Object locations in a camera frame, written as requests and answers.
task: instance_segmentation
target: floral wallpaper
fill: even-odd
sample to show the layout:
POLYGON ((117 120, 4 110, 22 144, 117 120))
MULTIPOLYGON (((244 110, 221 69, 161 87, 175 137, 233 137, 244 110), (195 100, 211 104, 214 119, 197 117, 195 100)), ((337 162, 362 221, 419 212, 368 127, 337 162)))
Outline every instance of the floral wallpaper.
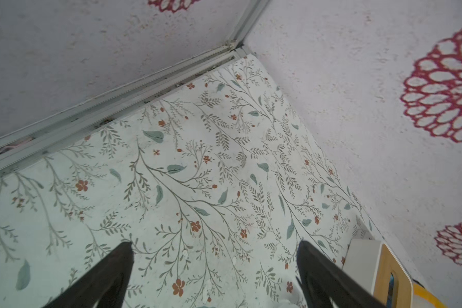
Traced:
POLYGON ((247 56, 0 179, 0 307, 46 304, 121 241, 126 307, 305 307, 300 240, 341 267, 353 237, 382 238, 247 56))
POLYGON ((462 266, 462 222, 455 226, 445 226, 435 237, 442 254, 462 266))
POLYGON ((148 5, 157 6, 160 12, 170 11, 176 13, 179 10, 186 10, 193 3, 199 0, 148 0, 148 5))
POLYGON ((414 126, 462 142, 462 29, 414 63, 401 96, 414 126))

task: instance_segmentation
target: metal track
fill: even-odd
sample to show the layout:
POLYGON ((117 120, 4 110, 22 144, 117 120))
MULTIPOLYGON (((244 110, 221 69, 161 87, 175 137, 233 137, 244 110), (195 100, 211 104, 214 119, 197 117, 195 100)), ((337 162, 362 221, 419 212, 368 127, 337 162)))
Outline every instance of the metal track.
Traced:
POLYGON ((250 32, 255 22, 259 19, 261 12, 264 10, 270 0, 251 0, 241 16, 238 24, 228 41, 236 48, 241 45, 246 35, 250 32))
POLYGON ((177 65, 99 95, 85 103, 56 114, 0 138, 0 148, 24 137, 34 139, 0 154, 0 176, 31 163, 41 155, 74 142, 162 95, 168 95, 182 84, 229 61, 239 59, 240 52, 222 46, 177 65))

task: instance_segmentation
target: green leaf pattern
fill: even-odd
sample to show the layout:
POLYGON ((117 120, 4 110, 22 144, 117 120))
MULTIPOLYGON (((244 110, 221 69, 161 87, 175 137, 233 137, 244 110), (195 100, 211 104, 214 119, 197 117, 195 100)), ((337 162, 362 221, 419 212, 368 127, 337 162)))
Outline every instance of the green leaf pattern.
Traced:
POLYGON ((302 306, 301 239, 340 260, 378 237, 253 55, 191 84, 0 178, 0 305, 46 305, 131 242, 126 306, 277 306, 287 282, 302 306))

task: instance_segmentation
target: wall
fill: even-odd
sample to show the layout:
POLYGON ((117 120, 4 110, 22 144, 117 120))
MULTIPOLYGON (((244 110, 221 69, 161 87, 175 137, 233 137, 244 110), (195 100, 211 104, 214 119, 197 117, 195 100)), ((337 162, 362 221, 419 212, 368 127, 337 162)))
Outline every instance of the wall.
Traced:
POLYGON ((462 0, 272 0, 245 41, 449 307, 462 266, 434 237, 462 222, 462 142, 414 127, 400 97, 413 63, 461 28, 462 0))
POLYGON ((0 135, 222 45, 248 4, 167 2, 0 0, 0 135))

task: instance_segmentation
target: red flower pattern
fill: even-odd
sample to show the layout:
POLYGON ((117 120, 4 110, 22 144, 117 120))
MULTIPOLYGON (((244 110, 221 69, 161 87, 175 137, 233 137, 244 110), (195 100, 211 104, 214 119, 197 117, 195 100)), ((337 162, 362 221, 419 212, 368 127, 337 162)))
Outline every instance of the red flower pattern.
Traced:
POLYGON ((400 99, 415 127, 462 142, 462 29, 417 60, 404 85, 400 99))
POLYGON ((462 266, 462 222, 455 226, 445 226, 437 234, 435 239, 442 254, 462 266))
POLYGON ((157 6, 160 12, 170 11, 176 13, 181 9, 187 10, 190 5, 197 1, 200 0, 148 0, 147 4, 157 6))
POLYGON ((286 292, 292 293, 293 292, 293 283, 288 281, 288 286, 286 287, 286 292))
POLYGON ((77 184, 75 184, 75 187, 77 187, 77 191, 87 191, 87 184, 89 182, 87 181, 82 181, 82 180, 79 180, 79 182, 77 184))
POLYGON ((180 297, 183 295, 183 287, 185 286, 185 281, 181 281, 179 278, 173 283, 173 295, 178 294, 180 297))
POLYGON ((190 223, 190 227, 191 227, 191 230, 192 230, 193 232, 198 232, 198 231, 200 230, 200 228, 202 228, 202 227, 200 226, 200 222, 199 222, 198 220, 197 220, 196 222, 191 222, 191 223, 190 223))

